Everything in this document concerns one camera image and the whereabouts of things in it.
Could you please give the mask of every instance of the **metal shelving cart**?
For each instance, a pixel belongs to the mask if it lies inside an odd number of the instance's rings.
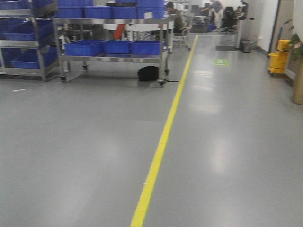
[[[0,74],[6,75],[21,75],[21,76],[36,76],[41,77],[42,81],[48,81],[52,78],[48,78],[50,71],[58,65],[58,61],[54,61],[48,67],[44,66],[43,55],[41,54],[41,48],[39,40],[39,29],[37,25],[37,18],[51,15],[57,10],[57,1],[46,5],[42,8],[36,9],[32,5],[31,9],[11,9],[11,10],[0,10],[0,18],[29,18],[34,27],[36,41],[14,41],[14,40],[0,40]],[[46,37],[44,42],[49,40],[51,42],[54,39],[54,34]],[[20,69],[20,68],[9,68],[5,66],[2,48],[19,48],[19,49],[37,49],[37,55],[39,59],[40,69]]]
[[[163,26],[169,26],[169,22],[174,21],[174,17],[168,17],[164,19],[54,19],[55,27],[55,38],[57,43],[57,52],[60,64],[61,81],[68,81],[67,73],[71,71],[70,61],[83,61],[83,70],[88,70],[88,61],[100,61],[100,62],[126,62],[126,63],[154,63],[159,65],[159,78],[158,82],[161,87],[164,87],[165,80],[162,75],[165,73],[169,74],[168,69],[168,58],[169,53],[167,50],[163,49]],[[60,34],[58,33],[58,25],[61,24],[79,24],[81,32],[81,39],[83,39],[83,25],[84,24],[127,24],[127,25],[137,25],[137,24],[157,24],[160,26],[160,54],[159,55],[134,55],[134,54],[99,54],[94,57],[86,56],[69,56],[60,54]],[[166,30],[166,41],[168,41],[169,30]],[[65,69],[64,63],[67,62],[67,69]]]

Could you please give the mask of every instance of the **yellow floor line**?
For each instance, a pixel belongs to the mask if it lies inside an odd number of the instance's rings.
[[[153,158],[149,173],[147,175],[147,179],[143,188],[143,191],[141,193],[136,211],[134,213],[134,217],[131,223],[131,227],[142,227],[144,220],[145,220],[145,216],[149,207],[149,203],[152,197],[152,192],[157,180],[157,176],[158,176],[158,171],[160,169],[161,166],[161,162],[162,162],[162,158],[163,155],[165,153],[165,148],[169,139],[169,135],[170,135],[170,131],[171,131],[171,127],[176,115],[176,111],[179,105],[179,101],[180,101],[180,97],[182,94],[182,90],[187,78],[187,74],[188,74],[188,70],[189,70],[189,66],[191,64],[191,61],[193,59],[193,55],[194,55],[194,51],[195,51],[195,47],[196,47],[196,43],[198,40],[198,36],[195,37],[195,41],[193,43],[193,47],[192,50],[190,52],[188,61],[186,63],[183,75],[182,75],[182,79],[180,81],[179,87],[177,89],[174,101],[172,103],[167,121],[165,123],[165,127],[163,129],[162,135],[161,135],[161,139],[159,141],[158,144],[158,148],[156,151],[156,154]]]

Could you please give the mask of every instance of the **black backpack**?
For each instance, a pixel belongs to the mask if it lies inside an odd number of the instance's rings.
[[[140,81],[155,81],[159,78],[159,67],[147,66],[139,69],[138,77]]]

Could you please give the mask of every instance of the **metal shelf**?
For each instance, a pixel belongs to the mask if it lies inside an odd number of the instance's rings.
[[[148,24],[148,25],[167,25],[171,21],[174,21],[175,16],[171,15],[168,18],[164,19],[68,19],[68,18],[56,18],[54,19],[55,28],[59,24],[79,24],[81,26],[81,39],[83,39],[83,27],[84,24],[128,24],[128,25],[136,25],[136,24]],[[69,55],[61,55],[59,54],[59,63],[60,63],[60,73],[62,82],[67,81],[67,72],[71,71],[70,61],[82,61],[83,62],[83,70],[88,70],[88,61],[99,61],[99,62],[124,62],[124,63],[154,63],[159,65],[159,78],[158,82],[161,87],[164,87],[165,81],[162,78],[163,73],[165,72],[168,75],[168,51],[163,51],[163,27],[160,26],[160,55],[134,55],[134,54],[100,54],[94,57],[87,56],[69,56]],[[60,42],[59,42],[59,34],[55,33],[56,42],[57,42],[57,51],[60,53]]]
[[[41,77],[42,81],[47,81],[49,78],[47,75],[50,71],[58,65],[58,60],[55,60],[50,66],[43,67],[43,56],[40,52],[40,47],[50,43],[54,38],[55,35],[51,34],[48,37],[44,38],[41,41],[39,40],[39,32],[38,26],[36,23],[36,18],[47,16],[52,14],[57,10],[57,0],[54,0],[53,3],[44,6],[39,9],[12,9],[12,10],[0,10],[0,18],[31,18],[34,30],[35,30],[35,37],[36,41],[15,41],[15,40],[0,40],[0,48],[26,48],[26,49],[37,49],[39,65],[41,69],[20,69],[20,68],[9,68],[9,67],[2,67],[0,68],[0,74],[6,75],[21,75],[21,76],[36,76]],[[64,30],[61,29],[56,31],[57,34],[63,34]],[[0,55],[0,61],[4,64],[4,59]]]
[[[39,9],[10,9],[10,10],[0,10],[0,17],[7,18],[25,18],[25,17],[42,17],[44,15],[49,15],[57,10],[57,1],[52,4],[44,6]]]
[[[164,19],[62,19],[55,18],[56,24],[130,24],[130,25],[155,25],[167,24],[175,19],[174,16]]]
[[[58,60],[55,60],[51,65],[42,69],[21,69],[21,68],[0,68],[0,74],[4,75],[21,75],[21,76],[35,76],[35,77],[43,77],[43,75],[47,75],[50,71],[58,65]]]
[[[62,55],[62,61],[102,61],[125,63],[159,63],[159,55],[100,54],[94,57]]]
[[[64,30],[60,29],[58,31],[59,35],[63,35]],[[45,40],[52,40],[55,38],[54,34],[49,35],[41,41],[44,43]],[[0,48],[26,48],[26,49],[35,49],[40,47],[40,42],[38,41],[17,41],[17,40],[0,40]]]

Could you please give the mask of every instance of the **green floor sign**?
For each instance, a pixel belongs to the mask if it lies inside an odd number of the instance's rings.
[[[228,61],[227,61],[227,59],[215,59],[214,60],[214,65],[215,66],[224,66],[224,67],[226,67],[226,66],[228,66]]]

